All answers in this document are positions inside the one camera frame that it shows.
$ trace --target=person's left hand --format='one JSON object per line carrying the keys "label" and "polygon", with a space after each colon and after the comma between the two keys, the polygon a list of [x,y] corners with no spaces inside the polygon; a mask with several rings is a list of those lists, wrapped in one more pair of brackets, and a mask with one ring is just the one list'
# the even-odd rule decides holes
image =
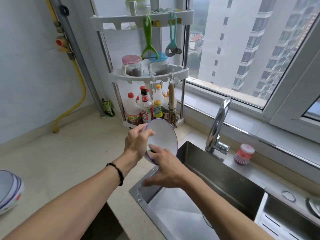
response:
{"label": "person's left hand", "polygon": [[137,160],[140,160],[147,151],[147,142],[150,136],[155,133],[151,129],[146,129],[147,124],[140,124],[129,131],[125,138],[124,151],[130,149],[137,153]]}

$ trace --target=faucet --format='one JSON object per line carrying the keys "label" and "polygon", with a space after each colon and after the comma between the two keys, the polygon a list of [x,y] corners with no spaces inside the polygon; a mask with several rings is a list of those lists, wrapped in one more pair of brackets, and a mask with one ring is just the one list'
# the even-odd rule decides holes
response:
{"label": "faucet", "polygon": [[205,150],[209,153],[213,153],[214,150],[218,150],[219,152],[222,152],[223,154],[226,155],[230,149],[230,146],[223,144],[222,142],[219,141],[219,138],[220,138],[219,133],[231,103],[232,103],[232,99],[230,97],[227,97],[221,104],[218,110],[217,116],[214,119],[214,124],[211,127],[208,139],[205,143],[206,145]]}

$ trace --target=beige countertop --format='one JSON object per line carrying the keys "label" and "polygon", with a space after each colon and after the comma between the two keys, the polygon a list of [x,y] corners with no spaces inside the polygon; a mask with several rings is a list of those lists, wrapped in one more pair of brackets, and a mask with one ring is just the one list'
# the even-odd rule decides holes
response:
{"label": "beige countertop", "polygon": [[[191,130],[188,125],[176,129],[178,141]],[[58,134],[42,135],[0,156],[1,169],[16,173],[26,185],[19,204],[0,216],[0,239],[44,204],[120,156],[127,133],[118,118],[100,119],[94,113],[63,126]],[[130,239],[165,239],[129,194],[153,166],[144,158],[139,161],[107,201]]]}

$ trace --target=blue lid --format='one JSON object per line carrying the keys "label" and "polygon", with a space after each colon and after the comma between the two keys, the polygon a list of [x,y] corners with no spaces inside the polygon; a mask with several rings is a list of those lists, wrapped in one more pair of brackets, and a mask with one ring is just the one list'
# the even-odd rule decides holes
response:
{"label": "blue lid", "polygon": [[163,53],[163,52],[158,52],[158,55],[159,55],[159,59],[157,60],[156,58],[156,54],[153,53],[151,55],[151,57],[154,57],[154,58],[150,58],[149,60],[152,61],[152,62],[157,62],[157,61],[164,61],[164,60],[167,60],[168,59],[168,56],[166,56],[166,53]]}

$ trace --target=yellow bottle cap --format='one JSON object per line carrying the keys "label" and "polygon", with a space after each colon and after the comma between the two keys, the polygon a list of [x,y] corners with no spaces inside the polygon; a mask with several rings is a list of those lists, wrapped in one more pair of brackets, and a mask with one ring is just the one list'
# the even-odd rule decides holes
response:
{"label": "yellow bottle cap", "polygon": [[156,100],[156,101],[153,102],[153,104],[155,106],[160,106],[161,105],[161,101],[160,100]]}

